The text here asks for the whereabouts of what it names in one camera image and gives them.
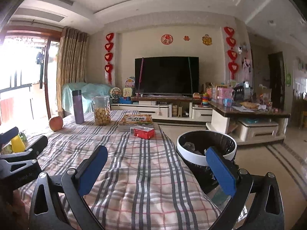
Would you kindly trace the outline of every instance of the black tv screen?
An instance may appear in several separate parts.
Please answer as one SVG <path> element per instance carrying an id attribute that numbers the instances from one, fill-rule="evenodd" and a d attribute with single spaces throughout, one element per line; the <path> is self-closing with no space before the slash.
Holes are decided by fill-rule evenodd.
<path id="1" fill-rule="evenodd" d="M 198 57 L 144 58 L 139 90 L 141 64 L 142 58 L 135 59 L 136 92 L 143 94 L 187 95 L 198 92 Z"/>

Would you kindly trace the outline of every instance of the beige curtain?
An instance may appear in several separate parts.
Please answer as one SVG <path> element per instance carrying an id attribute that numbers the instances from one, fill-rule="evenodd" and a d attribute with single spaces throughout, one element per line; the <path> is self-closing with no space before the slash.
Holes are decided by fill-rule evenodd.
<path id="1" fill-rule="evenodd" d="M 66 83 L 85 82 L 88 34 L 64 27 L 59 43 L 56 72 L 56 99 L 59 116 L 63 117 L 62 87 Z"/>

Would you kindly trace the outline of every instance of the plaid tablecloth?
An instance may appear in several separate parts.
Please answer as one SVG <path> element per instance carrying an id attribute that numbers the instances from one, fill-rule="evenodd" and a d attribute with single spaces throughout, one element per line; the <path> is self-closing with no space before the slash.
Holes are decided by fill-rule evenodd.
<path id="1" fill-rule="evenodd" d="M 108 161 L 85 196 L 106 229 L 208 229 L 219 210 L 178 157 L 174 143 L 158 125 L 150 140 L 119 132 L 118 122 L 126 113 L 137 111 L 112 111 L 108 126 L 96 126 L 93 113 L 86 113 L 81 125 L 70 115 L 58 132 L 46 127 L 36 132 L 26 130 L 25 134 L 30 142 L 42 134 L 48 137 L 38 162 L 49 175 L 78 167 L 99 145 L 108 149 Z M 35 181 L 20 188 L 27 210 L 34 187 Z M 72 226 L 78 229 L 65 196 L 60 198 Z"/>

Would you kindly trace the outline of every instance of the trash can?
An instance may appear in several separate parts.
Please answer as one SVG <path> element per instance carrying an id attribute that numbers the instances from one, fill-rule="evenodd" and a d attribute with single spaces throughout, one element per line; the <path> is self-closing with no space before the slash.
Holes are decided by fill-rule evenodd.
<path id="1" fill-rule="evenodd" d="M 195 150 L 188 150 L 187 143 L 192 143 Z M 196 130 L 183 133 L 177 139 L 177 153 L 194 174 L 205 194 L 218 185 L 204 154 L 205 150 L 211 146 L 215 146 L 225 159 L 234 162 L 237 143 L 229 135 L 209 130 Z"/>

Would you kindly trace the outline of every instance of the red apple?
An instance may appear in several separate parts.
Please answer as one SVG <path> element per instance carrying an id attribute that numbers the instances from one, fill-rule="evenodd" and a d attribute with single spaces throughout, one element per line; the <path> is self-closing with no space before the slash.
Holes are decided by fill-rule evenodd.
<path id="1" fill-rule="evenodd" d="M 63 128 L 63 119 L 60 116 L 52 117 L 49 120 L 50 128 L 56 132 Z"/>

